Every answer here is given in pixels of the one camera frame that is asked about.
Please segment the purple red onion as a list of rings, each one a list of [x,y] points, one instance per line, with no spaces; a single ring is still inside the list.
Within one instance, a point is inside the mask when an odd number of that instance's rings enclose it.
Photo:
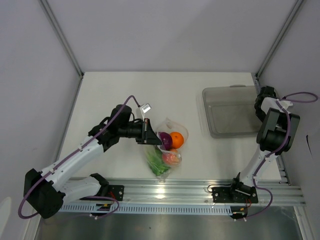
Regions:
[[[159,132],[158,135],[162,142],[161,149],[169,151],[172,148],[172,138],[170,134],[167,132]]]

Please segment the green lettuce leaf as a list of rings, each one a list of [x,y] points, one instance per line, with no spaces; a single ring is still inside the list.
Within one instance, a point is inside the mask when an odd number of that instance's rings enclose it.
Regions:
[[[163,162],[163,153],[157,147],[150,146],[145,150],[147,164],[156,177],[162,177],[170,171],[170,167]]]

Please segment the clear zip top bag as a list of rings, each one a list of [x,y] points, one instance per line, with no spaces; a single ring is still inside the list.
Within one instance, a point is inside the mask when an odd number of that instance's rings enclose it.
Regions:
[[[181,165],[182,149],[188,140],[189,132],[180,123],[166,118],[158,125],[155,133],[161,144],[146,145],[143,153],[153,175],[163,181]]]

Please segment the orange fruit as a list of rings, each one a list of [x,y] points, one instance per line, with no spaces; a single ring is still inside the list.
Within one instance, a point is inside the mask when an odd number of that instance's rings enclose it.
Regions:
[[[170,133],[171,139],[172,139],[172,148],[173,149],[179,149],[183,146],[185,139],[183,135],[180,132],[174,131]]]

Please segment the peach fruit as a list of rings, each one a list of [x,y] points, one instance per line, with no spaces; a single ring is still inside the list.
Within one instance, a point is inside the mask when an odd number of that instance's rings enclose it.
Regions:
[[[180,154],[176,149],[162,153],[162,161],[168,166],[178,166],[181,163]]]

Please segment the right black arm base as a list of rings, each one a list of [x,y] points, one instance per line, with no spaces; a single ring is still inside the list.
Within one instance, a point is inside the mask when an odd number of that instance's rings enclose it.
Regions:
[[[259,202],[256,188],[246,185],[209,185],[207,191],[211,193],[214,203],[257,204]]]

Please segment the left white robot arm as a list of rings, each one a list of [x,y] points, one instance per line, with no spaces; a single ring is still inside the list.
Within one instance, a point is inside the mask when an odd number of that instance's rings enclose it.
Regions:
[[[116,145],[121,138],[135,139],[139,145],[161,145],[148,118],[131,120],[132,109],[117,105],[110,116],[94,126],[79,147],[48,167],[29,170],[24,179],[23,202],[28,202],[44,219],[54,216],[64,205],[76,200],[107,200],[118,203],[112,187],[100,174],[75,182],[69,179],[93,159]]]

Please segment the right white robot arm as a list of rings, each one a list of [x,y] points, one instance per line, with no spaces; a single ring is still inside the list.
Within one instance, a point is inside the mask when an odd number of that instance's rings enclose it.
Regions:
[[[263,172],[290,150],[301,119],[288,111],[292,106],[292,101],[277,98],[273,87],[261,88],[254,104],[255,114],[262,122],[256,137],[257,149],[245,169],[232,180],[228,189],[232,201],[253,197]]]

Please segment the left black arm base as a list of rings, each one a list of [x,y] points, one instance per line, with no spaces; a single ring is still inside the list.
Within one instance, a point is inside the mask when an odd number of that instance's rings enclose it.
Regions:
[[[124,185],[108,185],[102,186],[98,193],[94,196],[87,196],[83,197],[80,200],[82,201],[93,201],[97,200],[94,197],[108,197],[116,199],[117,201],[122,201],[125,193],[125,186]]]

